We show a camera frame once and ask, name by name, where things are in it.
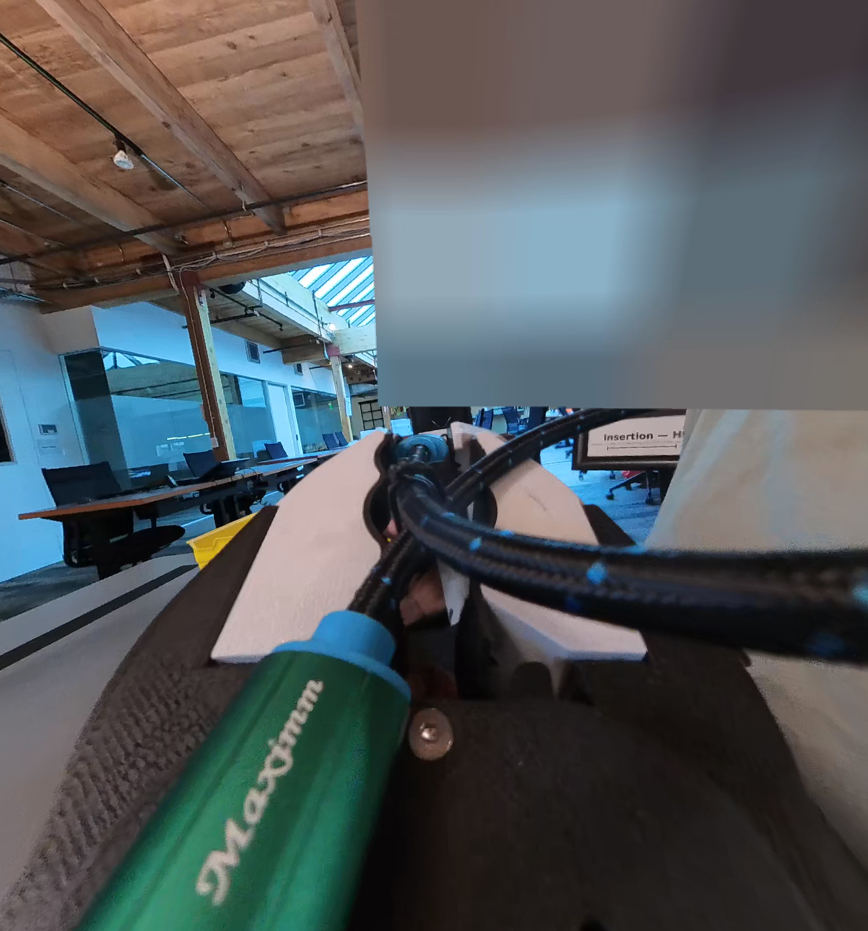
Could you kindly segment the black office chair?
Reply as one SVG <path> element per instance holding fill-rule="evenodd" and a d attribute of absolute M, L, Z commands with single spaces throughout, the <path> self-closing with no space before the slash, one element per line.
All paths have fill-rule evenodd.
<path fill-rule="evenodd" d="M 187 481 L 195 483 L 229 480 L 252 462 L 249 458 L 218 460 L 211 449 L 185 452 L 184 461 L 191 473 Z"/>
<path fill-rule="evenodd" d="M 92 504 L 124 492 L 107 462 L 44 468 L 42 474 L 58 507 Z M 181 526 L 158 527 L 155 517 L 150 522 L 149 528 L 136 529 L 129 507 L 91 517 L 61 518 L 63 560 L 71 568 L 95 568 L 102 580 L 148 561 L 184 537 Z"/>

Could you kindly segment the white printed sign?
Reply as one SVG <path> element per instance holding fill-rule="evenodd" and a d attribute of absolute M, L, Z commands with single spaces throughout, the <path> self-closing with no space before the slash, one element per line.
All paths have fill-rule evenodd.
<path fill-rule="evenodd" d="M 674 467 L 684 445 L 685 411 L 628 418 L 581 434 L 571 468 L 588 471 L 643 471 Z"/>

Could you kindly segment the wooden support post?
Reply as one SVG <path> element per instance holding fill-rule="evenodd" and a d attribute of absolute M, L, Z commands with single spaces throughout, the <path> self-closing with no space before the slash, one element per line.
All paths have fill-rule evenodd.
<path fill-rule="evenodd" d="M 214 349 L 206 292 L 195 272 L 175 272 L 173 279 L 184 309 L 211 448 L 219 461 L 233 460 L 237 454 Z"/>

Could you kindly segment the yellow plastic bin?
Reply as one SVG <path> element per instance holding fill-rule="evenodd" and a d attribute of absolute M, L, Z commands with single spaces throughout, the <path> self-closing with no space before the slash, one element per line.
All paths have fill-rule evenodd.
<path fill-rule="evenodd" d="M 197 568 L 199 570 L 206 568 L 255 517 L 255 514 L 251 514 L 233 520 L 189 540 L 188 545 L 192 550 Z"/>

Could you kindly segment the wooden office desk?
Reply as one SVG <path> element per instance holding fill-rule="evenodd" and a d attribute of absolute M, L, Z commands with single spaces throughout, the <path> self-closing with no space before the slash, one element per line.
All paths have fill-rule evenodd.
<path fill-rule="evenodd" d="M 77 500 L 20 513 L 18 519 L 60 524 L 64 564 L 93 568 L 104 580 L 185 540 L 182 525 L 162 524 L 162 518 L 195 506 L 219 528 L 248 515 L 265 493 L 265 481 L 242 470 L 226 479 Z"/>

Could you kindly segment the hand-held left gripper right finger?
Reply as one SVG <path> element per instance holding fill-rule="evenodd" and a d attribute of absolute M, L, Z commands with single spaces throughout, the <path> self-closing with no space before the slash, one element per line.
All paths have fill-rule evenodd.
<path fill-rule="evenodd" d="M 468 507 L 470 518 L 498 530 L 595 546 L 576 494 L 532 460 L 492 484 Z M 639 661 L 647 646 L 631 629 L 557 611 L 471 582 L 441 564 L 441 583 L 456 633 L 456 675 L 466 692 L 504 692 L 515 670 L 536 662 L 557 691 L 568 666 L 583 660 Z"/>

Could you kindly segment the person's left hand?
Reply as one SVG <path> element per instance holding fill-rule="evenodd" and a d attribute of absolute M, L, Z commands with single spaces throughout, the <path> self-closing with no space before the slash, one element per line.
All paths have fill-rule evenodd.
<path fill-rule="evenodd" d="M 404 627 L 427 622 L 448 611 L 440 570 L 436 565 L 411 576 L 398 610 Z"/>

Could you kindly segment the braided hdmi cable green plug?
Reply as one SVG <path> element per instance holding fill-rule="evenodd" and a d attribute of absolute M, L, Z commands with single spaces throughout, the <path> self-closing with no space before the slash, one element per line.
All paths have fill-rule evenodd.
<path fill-rule="evenodd" d="M 344 610 L 255 663 L 210 655 L 277 508 L 151 623 L 83 733 L 108 814 L 76 929 L 868 929 L 868 865 L 809 789 L 756 658 L 868 671 L 868 546 L 622 548 L 498 530 L 468 507 L 535 452 L 392 438 L 386 547 Z M 466 692 L 446 564 L 637 631 L 639 661 L 540 663 Z"/>

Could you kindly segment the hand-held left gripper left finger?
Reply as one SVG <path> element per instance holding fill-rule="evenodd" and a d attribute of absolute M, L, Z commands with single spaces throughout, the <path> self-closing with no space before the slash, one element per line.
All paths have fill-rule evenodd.
<path fill-rule="evenodd" d="M 324 461 L 277 505 L 210 658 L 255 663 L 285 642 L 309 639 L 348 607 L 386 547 L 381 489 L 390 434 L 369 434 Z"/>

